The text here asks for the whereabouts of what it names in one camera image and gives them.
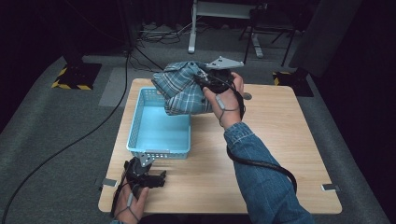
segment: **black chair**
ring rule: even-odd
[[[245,27],[239,40],[242,39],[247,32],[248,41],[245,51],[244,63],[247,61],[248,50],[251,44],[253,34],[266,34],[270,32],[279,33],[272,41],[276,42],[284,33],[289,34],[289,44],[286,48],[285,56],[281,66],[285,64],[286,58],[290,50],[291,42],[297,30],[304,29],[301,27],[300,18],[303,15],[309,0],[263,0],[259,1],[255,8],[250,10],[249,24]]]

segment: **black cable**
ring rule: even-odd
[[[147,58],[149,61],[151,61],[153,64],[155,64],[158,68],[160,68],[161,70],[163,70],[163,68],[161,68],[158,64],[156,64],[154,61],[152,61],[148,56],[146,56],[146,54],[144,54],[138,47],[136,47],[137,51],[139,51],[145,58]]]
[[[118,39],[118,38],[116,38],[116,37],[114,37],[114,36],[112,36],[112,35],[109,35],[109,34],[107,34],[107,33],[105,33],[105,32],[103,32],[102,30],[100,30],[99,28],[97,28],[92,22],[90,22],[86,17],[84,17],[69,1],[67,1],[67,0],[64,0],[64,2],[68,5],[68,6],[70,6],[75,12],[76,12],[76,14],[78,14],[85,22],[87,22],[94,30],[96,30],[99,34],[102,34],[102,35],[104,35],[104,36],[107,36],[108,38],[110,38],[110,39],[113,39],[113,40],[115,40],[115,41],[118,41],[118,42],[120,42],[120,43],[124,43],[122,40],[120,40],[120,39]]]
[[[162,35],[149,35],[145,34],[144,37],[141,38],[142,41],[146,41],[149,43],[162,43],[165,45],[169,44],[176,44],[180,42],[180,35],[178,34],[179,31],[170,31]],[[177,41],[174,42],[163,42],[163,40],[172,40],[172,39],[177,39]]]
[[[203,34],[206,30],[209,30],[209,29],[212,29],[213,27],[212,26],[206,26],[202,31],[196,31],[198,34]]]
[[[127,183],[123,183],[125,178],[126,178],[126,174],[129,170],[131,166],[131,163],[128,163],[128,166],[126,167],[126,169],[124,170],[124,172],[122,173],[122,177],[121,177],[121,182],[119,183],[119,186],[117,187],[117,190],[114,192],[114,197],[113,197],[113,204],[111,204],[111,211],[110,211],[110,217],[116,217],[116,215],[114,214],[116,212],[116,206],[117,206],[117,201],[119,200],[119,196],[121,193],[122,188],[128,184]]]
[[[140,71],[153,72],[153,73],[156,73],[156,72],[157,72],[157,71],[152,70],[152,69],[151,69],[150,67],[148,67],[147,65],[142,64],[136,57],[134,57],[134,56],[131,55],[131,58],[135,59],[135,60],[137,61],[137,63],[140,64],[141,66],[144,66],[144,67],[147,68],[147,69],[143,69],[143,68],[134,67],[134,64],[131,62],[131,59],[130,59],[130,60],[129,60],[129,63],[131,64],[131,66],[132,66],[134,69],[140,70]]]
[[[223,84],[227,85],[233,91],[233,94],[235,95],[235,97],[236,97],[236,99],[238,101],[239,107],[240,107],[240,111],[241,111],[240,116],[241,116],[241,119],[242,119],[242,117],[245,114],[245,105],[244,105],[244,102],[243,102],[243,97],[242,97],[241,93],[239,93],[239,91],[236,90],[236,88],[234,87],[235,85],[234,84],[230,85],[228,82],[223,81],[220,78],[215,77],[215,76],[210,76],[210,77],[212,77],[212,78],[216,79],[217,81],[220,81]],[[272,169],[272,170],[280,172],[281,174],[287,176],[290,179],[291,184],[293,185],[293,188],[294,188],[294,192],[297,193],[297,181],[296,181],[296,178],[287,169],[285,169],[285,168],[283,168],[283,167],[281,167],[279,165],[272,164],[270,162],[251,161],[251,160],[246,160],[246,159],[242,159],[242,158],[236,157],[231,152],[231,150],[228,147],[227,147],[227,154],[228,154],[228,157],[230,157],[231,160],[236,161],[238,163],[245,164],[245,165],[260,166],[260,167],[263,167],[263,168]]]
[[[84,134],[82,137],[80,137],[78,140],[74,141],[73,143],[67,145],[66,147],[62,148],[61,150],[59,150],[58,152],[54,153],[53,155],[51,155],[50,157],[48,157],[46,160],[44,160],[43,162],[41,162],[28,176],[26,176],[22,182],[20,183],[20,185],[17,187],[17,189],[14,191],[14,193],[12,194],[11,198],[8,200],[8,203],[6,205],[6,208],[4,210],[3,213],[3,218],[2,218],[2,224],[6,224],[6,218],[7,218],[7,213],[9,210],[9,207],[12,204],[12,201],[14,200],[15,196],[18,194],[18,192],[20,191],[20,189],[23,187],[23,185],[26,183],[26,181],[36,172],[38,171],[44,164],[46,164],[48,161],[52,160],[54,157],[58,156],[59,154],[61,154],[62,152],[64,152],[65,150],[67,150],[68,148],[70,148],[71,146],[75,145],[76,143],[80,142],[81,140],[85,139],[86,137],[88,137],[89,135],[91,135],[92,133],[94,133],[96,130],[98,130],[103,124],[105,124],[110,118],[111,116],[113,116],[113,114],[116,112],[116,110],[118,109],[118,107],[120,106],[125,93],[128,89],[128,82],[127,82],[127,77],[128,77],[128,72],[127,72],[127,67],[128,67],[128,61],[129,61],[129,57],[130,57],[130,53],[128,53],[127,55],[127,59],[125,61],[125,88],[123,91],[123,94],[120,98],[120,101],[117,103],[116,107],[111,111],[111,113],[99,124],[97,125],[95,128],[93,128],[90,132]]]
[[[231,159],[232,161],[236,161],[236,162],[238,162],[238,163],[245,164],[245,165],[260,166],[260,167],[262,167],[262,168],[272,169],[272,170],[275,170],[275,171],[280,172],[281,174],[287,176],[287,177],[290,179],[291,184],[293,185],[293,188],[294,188],[294,192],[297,193],[297,181],[296,181],[296,178],[295,178],[294,175],[293,175],[290,171],[288,171],[287,169],[285,169],[285,168],[283,168],[283,167],[281,167],[281,166],[279,166],[279,165],[270,163],[270,162],[265,162],[265,161],[251,161],[251,160],[245,160],[245,159],[236,157],[236,156],[231,152],[231,150],[230,150],[228,147],[227,147],[227,154],[228,154],[228,157],[230,157],[230,159]]]

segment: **denim shirt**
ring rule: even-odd
[[[224,138],[236,157],[278,165],[262,140],[245,123],[235,123],[228,128]],[[314,223],[311,214],[300,206],[285,175],[237,162],[233,166],[252,223]]]

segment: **finger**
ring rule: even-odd
[[[143,188],[140,192],[139,200],[137,200],[137,205],[143,206],[146,203],[146,199],[149,196],[149,188]]]
[[[120,191],[120,196],[126,197],[125,195],[129,195],[130,193],[131,193],[131,187],[129,186],[129,184],[126,184],[122,187]]]
[[[204,92],[204,96],[205,96],[208,100],[210,100],[211,98],[216,97],[216,94],[215,94],[213,91],[211,91],[208,87],[204,87],[204,88],[202,89],[202,91]]]
[[[241,95],[244,94],[244,80],[241,78],[241,83],[239,84],[239,93],[241,93]]]
[[[237,73],[235,73],[235,72],[231,72],[231,75],[232,75],[233,77],[241,77],[241,76],[239,76],[239,74],[237,74]]]

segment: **plaid shirt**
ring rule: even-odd
[[[194,61],[169,63],[161,73],[155,73],[151,80],[165,98],[165,112],[168,115],[204,114],[212,112],[194,76],[200,76],[205,69],[203,63]]]

